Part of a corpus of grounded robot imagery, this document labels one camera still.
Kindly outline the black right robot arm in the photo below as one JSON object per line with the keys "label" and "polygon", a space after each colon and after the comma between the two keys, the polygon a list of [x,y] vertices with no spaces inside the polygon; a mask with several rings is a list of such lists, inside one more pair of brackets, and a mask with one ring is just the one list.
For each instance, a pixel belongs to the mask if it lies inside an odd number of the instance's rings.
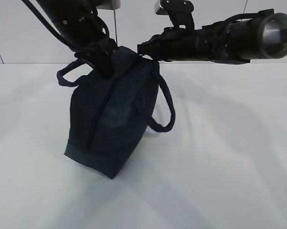
{"label": "black right robot arm", "polygon": [[156,61],[246,64],[287,56],[287,14],[273,9],[234,15],[199,30],[166,27],[139,44],[137,51]]}

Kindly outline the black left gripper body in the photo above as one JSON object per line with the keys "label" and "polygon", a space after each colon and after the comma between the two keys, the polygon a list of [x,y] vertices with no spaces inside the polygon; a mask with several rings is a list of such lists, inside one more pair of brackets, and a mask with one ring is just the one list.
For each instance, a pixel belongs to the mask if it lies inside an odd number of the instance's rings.
{"label": "black left gripper body", "polygon": [[104,33],[96,37],[88,35],[75,35],[71,37],[71,50],[74,51],[75,61],[71,62],[71,68],[75,69],[83,64],[88,64],[93,69],[93,55],[100,52],[105,52],[110,58],[118,45],[115,40],[105,35]]}

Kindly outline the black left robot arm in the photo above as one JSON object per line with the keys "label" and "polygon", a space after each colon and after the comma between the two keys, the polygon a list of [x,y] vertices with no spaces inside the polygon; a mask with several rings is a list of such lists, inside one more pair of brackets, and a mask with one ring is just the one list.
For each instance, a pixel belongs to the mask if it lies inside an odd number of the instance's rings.
{"label": "black left robot arm", "polygon": [[111,55],[117,43],[110,38],[108,26],[98,15],[97,8],[103,1],[39,0],[45,17],[31,1],[23,3],[57,40],[74,52],[77,64],[91,66],[105,79],[113,77]]}

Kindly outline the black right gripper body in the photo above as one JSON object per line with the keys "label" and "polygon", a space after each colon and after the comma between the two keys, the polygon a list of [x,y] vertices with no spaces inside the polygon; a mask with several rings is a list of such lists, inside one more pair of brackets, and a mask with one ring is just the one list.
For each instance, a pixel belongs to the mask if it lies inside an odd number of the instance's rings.
{"label": "black right gripper body", "polygon": [[137,46],[138,54],[156,61],[204,61],[205,31],[167,27]]}

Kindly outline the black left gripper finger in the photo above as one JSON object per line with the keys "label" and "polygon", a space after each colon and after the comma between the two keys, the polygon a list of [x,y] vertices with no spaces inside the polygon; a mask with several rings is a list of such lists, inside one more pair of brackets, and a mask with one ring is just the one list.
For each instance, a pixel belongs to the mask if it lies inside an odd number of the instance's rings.
{"label": "black left gripper finger", "polygon": [[93,58],[95,69],[104,79],[110,80],[115,73],[111,58],[105,52],[96,53],[93,55]]}

